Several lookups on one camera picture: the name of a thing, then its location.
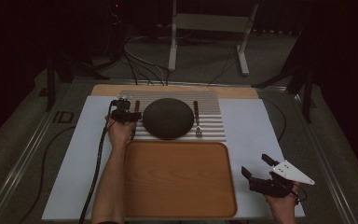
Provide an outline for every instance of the black plate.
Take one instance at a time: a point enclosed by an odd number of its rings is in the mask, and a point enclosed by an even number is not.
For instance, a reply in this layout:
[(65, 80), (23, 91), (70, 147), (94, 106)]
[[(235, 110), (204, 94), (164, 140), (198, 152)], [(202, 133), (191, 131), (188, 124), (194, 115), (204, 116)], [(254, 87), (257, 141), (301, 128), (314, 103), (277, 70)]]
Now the black plate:
[(148, 132), (157, 138), (173, 140), (188, 133), (193, 127), (193, 110), (183, 101), (163, 98), (151, 103), (143, 113)]

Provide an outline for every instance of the white tabletop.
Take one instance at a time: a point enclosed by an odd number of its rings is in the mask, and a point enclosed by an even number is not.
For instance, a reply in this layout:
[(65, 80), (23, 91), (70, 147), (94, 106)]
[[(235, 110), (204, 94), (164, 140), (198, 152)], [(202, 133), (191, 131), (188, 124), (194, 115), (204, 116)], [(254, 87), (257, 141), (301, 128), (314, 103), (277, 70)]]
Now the white tabletop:
[[(112, 100), (111, 96), (88, 97), (50, 193), (43, 220), (79, 219), (94, 175), (104, 126), (103, 115)], [(266, 108), (262, 100), (256, 99), (218, 101), (237, 198), (238, 212), (233, 219), (272, 217), (263, 195), (250, 191), (247, 179), (241, 175), (241, 167), (245, 166), (254, 177), (270, 178), (271, 167), (261, 160), (263, 153), (276, 161), (283, 161)], [(105, 138), (101, 170), (106, 164), (110, 147), (108, 138)], [(92, 197), (86, 218), (90, 218), (93, 201)], [(296, 216), (305, 216), (301, 204), (296, 206)]]

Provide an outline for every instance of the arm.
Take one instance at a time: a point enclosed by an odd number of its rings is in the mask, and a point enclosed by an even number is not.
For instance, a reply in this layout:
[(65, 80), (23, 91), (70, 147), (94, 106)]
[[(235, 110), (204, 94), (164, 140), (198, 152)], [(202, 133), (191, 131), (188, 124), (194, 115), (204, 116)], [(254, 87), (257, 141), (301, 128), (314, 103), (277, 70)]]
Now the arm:
[[(297, 186), (293, 186), (293, 191), (297, 192)], [(296, 198), (293, 194), (289, 194), (284, 198), (273, 198), (268, 195), (264, 195), (272, 215), (280, 224), (296, 224), (295, 218), (295, 206)]]
[(92, 208), (91, 223), (104, 221), (124, 223), (124, 159), (126, 145), (130, 141), (131, 129), (135, 123), (123, 125), (114, 122), (109, 128), (112, 152), (106, 163), (97, 188)]

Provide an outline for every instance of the striped placemat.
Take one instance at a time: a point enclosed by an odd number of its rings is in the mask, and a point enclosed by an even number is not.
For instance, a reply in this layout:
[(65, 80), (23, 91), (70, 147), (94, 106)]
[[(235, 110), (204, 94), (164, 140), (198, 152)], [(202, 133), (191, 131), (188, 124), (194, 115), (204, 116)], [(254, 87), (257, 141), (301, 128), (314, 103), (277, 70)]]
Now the striped placemat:
[[(200, 127), (202, 138), (196, 136), (196, 122), (191, 130), (177, 141), (211, 141), (226, 142), (225, 129), (222, 121), (217, 95), (213, 91), (122, 91), (131, 102), (130, 111), (134, 111), (135, 101), (140, 101), (139, 111), (144, 112), (148, 105), (162, 98), (174, 98), (185, 102), (194, 111), (193, 102), (199, 102)], [(144, 127), (142, 121), (138, 122), (134, 140), (158, 140)]]

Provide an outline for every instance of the brown rectangular tray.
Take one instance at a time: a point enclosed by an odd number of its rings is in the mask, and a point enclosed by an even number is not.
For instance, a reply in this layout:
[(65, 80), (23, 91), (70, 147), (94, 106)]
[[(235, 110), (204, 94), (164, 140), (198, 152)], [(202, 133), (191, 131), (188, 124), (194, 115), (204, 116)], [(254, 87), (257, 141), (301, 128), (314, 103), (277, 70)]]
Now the brown rectangular tray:
[(127, 217), (233, 217), (237, 212), (224, 144), (131, 142), (125, 173)]

